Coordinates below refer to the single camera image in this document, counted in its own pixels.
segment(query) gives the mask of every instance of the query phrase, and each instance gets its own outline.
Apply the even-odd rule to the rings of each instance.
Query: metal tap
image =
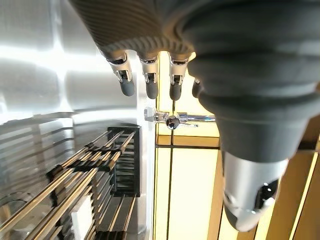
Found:
[[[150,59],[140,58],[140,62],[145,79],[146,94],[150,99],[156,99],[159,92],[159,53]]]
[[[170,98],[174,101],[180,99],[182,83],[186,74],[189,57],[185,59],[170,58]]]
[[[127,53],[121,51],[121,54],[118,54],[117,57],[106,56],[101,50],[100,53],[109,62],[113,73],[117,76],[123,94],[128,97],[132,96],[135,93],[135,84],[132,78],[132,70]]]
[[[166,126],[170,130],[175,130],[179,127],[199,127],[196,123],[188,123],[188,122],[215,122],[216,117],[214,115],[191,115],[185,112],[174,112],[170,114],[170,112],[166,111],[155,111],[151,107],[147,107],[144,109],[144,119],[148,122],[152,122],[155,124],[165,123]]]

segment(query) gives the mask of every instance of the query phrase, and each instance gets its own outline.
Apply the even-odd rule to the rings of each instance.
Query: stainless steel surface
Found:
[[[280,182],[289,160],[254,162],[223,154],[224,207],[230,224],[241,232],[251,230],[266,210],[275,203],[276,195],[266,197],[262,208],[256,209],[259,189],[273,181]]]
[[[130,223],[132,211],[134,209],[135,201],[136,201],[136,196],[132,197],[132,201],[130,203],[130,208],[129,208],[128,214],[126,215],[126,218],[125,218],[125,223],[124,223],[124,227],[123,227],[123,231],[125,231],[125,232],[128,230],[128,226]]]
[[[185,112],[177,112],[181,122],[215,122],[216,117],[214,115],[191,115]]]
[[[97,173],[97,169],[92,169],[89,172],[83,174],[83,177],[80,181],[74,186],[70,195],[62,201],[62,203],[53,209],[52,214],[48,214],[48,217],[45,217],[27,236],[25,240],[41,240],[46,237],[50,230],[54,227],[56,222],[61,218],[65,213],[67,208],[75,201],[77,197],[83,192],[87,187],[93,176]]]
[[[0,33],[0,197],[37,195],[46,172],[108,126],[138,124],[143,179],[131,221],[149,239],[155,131],[143,115],[155,101],[136,53],[127,52],[135,82],[127,97],[68,1],[0,0]]]
[[[60,183],[62,183],[71,173],[72,169],[65,171],[54,181],[52,181],[46,189],[42,190],[36,197],[19,209],[10,219],[3,223],[0,227],[0,233],[6,233],[14,225],[16,225],[23,217],[25,217],[32,209],[34,209],[46,196],[48,196]]]

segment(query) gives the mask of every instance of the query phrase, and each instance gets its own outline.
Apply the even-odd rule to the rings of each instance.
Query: metal cylinder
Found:
[[[34,209],[46,196],[48,196],[59,184],[61,184],[71,173],[73,169],[68,169],[53,180],[49,185],[36,195],[31,201],[26,203],[21,209],[13,214],[0,227],[0,233],[6,233],[13,226],[15,226],[24,216],[26,216],[32,209]]]
[[[99,200],[101,198],[101,195],[104,191],[105,186],[107,185],[107,183],[111,180],[111,178],[114,176],[114,174],[112,173],[106,180],[105,183],[103,184],[103,186],[101,187],[100,192],[98,193],[98,197],[96,198],[97,200]]]
[[[131,141],[131,139],[134,137],[135,132],[132,132],[127,138],[126,140],[123,142],[123,144],[121,145],[121,147],[123,147],[124,149],[126,149],[128,143]],[[121,152],[117,151],[111,158],[108,167],[110,169],[110,171],[115,167],[118,158],[120,157]]]
[[[106,212],[107,212],[107,210],[108,210],[108,207],[109,207],[109,205],[110,205],[110,202],[111,202],[111,199],[113,198],[113,196],[114,196],[114,195],[111,194],[111,196],[109,197],[108,201],[106,202],[105,207],[104,207],[102,213],[101,213],[100,216],[99,216],[98,226],[102,223],[102,221],[103,221],[103,219],[104,219],[104,217],[105,217],[105,215],[106,215]]]
[[[126,218],[125,218],[124,227],[123,227],[123,231],[124,232],[126,232],[128,230],[128,226],[129,226],[129,223],[130,223],[132,211],[134,210],[134,206],[135,206],[135,201],[136,201],[136,195],[134,195],[132,200],[131,200],[130,208],[129,208],[129,211],[128,211],[128,213],[126,215]]]
[[[114,187],[114,184],[112,184],[111,186],[109,186],[108,190],[106,191],[106,193],[104,194],[102,201],[100,203],[100,205],[98,206],[98,213],[100,213],[101,209],[103,208],[103,203],[105,201],[105,198],[107,197],[107,195],[110,193],[111,189]]]
[[[72,188],[70,195],[63,200],[63,202],[53,209],[53,212],[50,214],[46,221],[41,221],[27,236],[26,240],[40,240],[50,232],[54,227],[56,222],[61,218],[65,213],[66,209],[71,206],[73,201],[83,192],[87,187],[93,176],[97,173],[97,169],[92,169],[88,173],[85,173],[83,177],[79,180],[76,186]]]
[[[77,179],[79,178],[81,175],[83,174],[83,172],[77,172],[76,174],[74,174],[72,177],[70,177],[66,182],[65,182],[65,188],[70,187],[70,185]]]
[[[122,195],[122,197],[120,199],[120,202],[119,202],[118,206],[116,207],[116,210],[115,210],[114,215],[112,217],[112,221],[111,221],[111,223],[109,225],[109,228],[108,228],[109,232],[112,232],[112,230],[114,229],[114,226],[116,224],[116,221],[117,221],[117,218],[118,218],[118,214],[120,212],[120,209],[121,209],[122,203],[124,202],[124,199],[125,199],[125,195]]]
[[[96,139],[94,139],[92,141],[92,143],[97,142],[99,139],[101,139],[103,136],[106,136],[108,134],[110,134],[112,131],[105,131],[104,133],[102,133],[101,135],[99,135]],[[81,148],[79,151],[77,151],[72,157],[70,157],[67,161],[65,161],[63,164],[61,164],[61,166],[63,168],[69,166],[70,164],[72,164],[75,160],[77,160],[77,158],[79,156],[81,156],[83,153],[85,153],[88,150],[88,147],[84,146],[83,148]]]

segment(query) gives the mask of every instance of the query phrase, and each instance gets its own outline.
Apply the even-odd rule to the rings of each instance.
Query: black rack divider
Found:
[[[133,155],[126,155],[126,152],[128,151],[128,148],[126,151],[120,156],[120,159],[118,159],[118,162],[116,164],[116,167],[112,170],[111,173],[114,173],[113,178],[110,180],[110,184],[114,184],[113,189],[111,190],[111,194],[114,195],[114,197],[121,197],[122,195],[125,195],[126,197],[133,197],[136,195],[137,197],[140,197],[140,138],[141,138],[141,127],[135,124],[132,125],[124,125],[124,126],[113,126],[108,127],[107,130],[112,130],[112,133],[108,136],[108,138],[112,138],[114,135],[119,133],[120,131],[124,131],[122,135],[129,135],[133,132],[135,132],[133,136]],[[120,145],[123,142],[119,142],[119,139],[116,141],[116,145]],[[126,156],[127,159],[133,160],[133,169],[128,169],[126,172],[130,173],[132,172],[133,176],[128,186],[125,187],[119,187],[122,183],[125,185],[125,181],[121,180],[122,177],[125,178],[125,176],[128,175],[121,175],[121,171],[117,170],[119,167],[123,166],[125,163],[121,163],[121,158],[123,156]]]

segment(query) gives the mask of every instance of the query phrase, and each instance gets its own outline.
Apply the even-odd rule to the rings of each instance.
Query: metal rod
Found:
[[[83,197],[83,196],[86,196],[88,195],[88,193],[91,191],[92,187],[91,186],[88,186],[86,188],[86,190],[83,192],[83,194],[80,194],[80,197],[78,197],[78,199],[69,207],[69,211],[68,211],[68,215],[71,213],[71,211],[73,210],[73,208],[77,205],[77,203],[80,201],[80,199]]]
[[[126,215],[126,219],[125,219],[124,227],[123,227],[123,231],[125,231],[125,232],[128,230],[128,226],[129,226],[129,223],[130,223],[130,218],[131,218],[131,215],[132,215],[132,211],[134,209],[135,201],[136,201],[136,195],[133,196],[131,204],[130,204],[130,208],[129,208],[129,211],[128,211],[128,214]]]
[[[80,177],[83,174],[83,172],[77,172],[75,175],[73,175],[71,178],[69,178],[66,182],[65,182],[65,188],[70,187],[70,185],[74,182],[74,180],[76,180],[78,177]]]
[[[106,172],[103,172],[103,173],[101,174],[101,176],[97,179],[97,181],[96,181],[96,187],[99,186],[99,183],[100,183],[101,179],[105,176],[105,173],[106,173]]]
[[[54,240],[56,238],[56,236],[58,235],[58,233],[61,231],[62,226],[57,227],[54,232],[51,234],[51,236],[49,237],[49,240]]]
[[[93,234],[92,234],[92,236],[91,236],[91,238],[90,238],[90,240],[95,239],[95,236],[96,236],[96,232],[94,231]]]
[[[91,233],[91,230],[95,227],[95,220],[92,220],[92,223],[88,229],[88,231],[86,232],[85,236],[84,236],[84,239],[89,239],[90,237],[90,233]]]
[[[130,140],[133,138],[133,136],[135,135],[135,132],[132,132],[127,139],[123,142],[123,144],[121,145],[124,149],[126,149],[128,143],[130,142]],[[120,157],[121,152],[117,151],[111,158],[108,167],[110,169],[110,171],[115,167],[116,162],[118,160],[118,158]]]
[[[15,214],[13,214],[0,227],[0,233],[6,233],[14,227],[24,216],[26,216],[32,209],[34,209],[49,193],[51,193],[59,184],[61,184],[71,173],[73,169],[68,169],[53,180],[49,185],[36,195],[31,201],[27,202]]]
[[[72,188],[71,194],[65,198],[62,203],[54,208],[52,216],[47,218],[46,221],[41,221],[32,232],[26,237],[25,240],[40,240],[49,233],[49,231],[54,227],[56,222],[65,213],[66,209],[69,208],[73,201],[79,197],[83,190],[87,187],[93,176],[97,173],[97,169],[93,168],[89,172],[85,173],[79,182]]]
[[[87,237],[84,238],[85,240],[90,240],[92,235],[93,235],[93,233],[94,233],[94,231],[96,230],[96,227],[95,227],[94,223],[95,223],[95,221],[93,220],[92,224],[90,226],[90,229],[88,230],[88,235],[87,235]]]
[[[120,135],[123,134],[124,132],[125,132],[125,131],[120,131],[120,132],[118,132],[116,135],[114,135],[113,138],[111,138],[111,139],[105,144],[105,146],[106,146],[106,147],[110,147],[111,144],[113,144],[113,143],[116,141],[116,139],[117,139],[118,137],[120,137]]]
[[[101,209],[102,209],[102,207],[103,207],[103,203],[104,203],[104,201],[105,201],[105,198],[106,198],[107,195],[110,193],[110,191],[111,191],[111,189],[112,189],[113,187],[114,187],[114,184],[110,185],[109,188],[108,188],[108,190],[105,192],[105,194],[104,194],[104,196],[103,196],[103,198],[102,198],[102,200],[101,200],[101,203],[100,203],[99,206],[98,206],[98,213],[100,213],[100,211],[101,211]]]
[[[112,221],[111,221],[111,223],[109,225],[109,228],[108,228],[109,232],[112,232],[112,230],[114,229],[114,226],[116,224],[117,217],[118,217],[118,214],[120,212],[120,208],[122,206],[122,203],[124,202],[124,199],[125,199],[125,195],[122,195],[121,199],[120,199],[120,202],[119,202],[118,206],[116,207],[116,210],[115,210],[114,215],[112,217]]]
[[[109,197],[108,201],[106,202],[105,204],[105,207],[101,213],[101,215],[99,216],[99,222],[98,222],[98,226],[101,224],[102,220],[104,219],[105,215],[106,215],[106,212],[108,210],[108,207],[110,205],[110,202],[111,202],[111,199],[113,198],[113,194],[111,194],[111,196]]]
[[[100,138],[102,138],[103,136],[106,136],[108,134],[110,134],[112,131],[105,131],[104,133],[102,133],[100,136],[98,136],[96,139],[94,139],[92,141],[92,143],[97,142]],[[70,164],[72,164],[81,154],[83,154],[85,151],[88,150],[88,147],[84,146],[83,148],[81,148],[79,151],[77,151],[72,157],[70,157],[67,161],[65,161],[61,166],[63,168],[69,166]]]
[[[113,176],[114,176],[114,174],[112,173],[112,174],[110,174],[109,177],[105,180],[105,183],[104,183],[103,186],[101,187],[101,190],[98,192],[98,197],[96,198],[97,200],[100,199],[100,197],[101,197],[101,195],[102,195],[102,193],[103,193],[103,191],[104,191],[105,186],[107,185],[107,183],[110,181],[110,179],[111,179]]]
[[[74,186],[74,187],[72,188],[72,191],[74,191],[75,189],[77,189],[77,186]],[[85,191],[83,191],[82,196],[87,195],[90,190],[91,190],[91,186],[88,187]],[[75,207],[75,205],[78,203],[78,201],[79,201],[80,199],[81,199],[81,197],[80,197],[76,202],[74,202],[74,203],[71,205],[71,207],[69,208],[68,214],[70,214],[70,212],[72,211],[72,209]],[[41,220],[41,222],[40,222],[33,230],[35,230],[36,228],[38,228],[38,230],[39,230],[39,229],[41,228],[41,224],[42,224],[42,223],[45,223],[45,222],[49,221],[49,220],[54,216],[56,209],[57,209],[57,207],[52,208],[52,209],[50,210],[50,212]]]
[[[211,116],[187,115],[187,120],[194,121],[194,122],[215,122],[216,117],[214,115],[211,115]]]

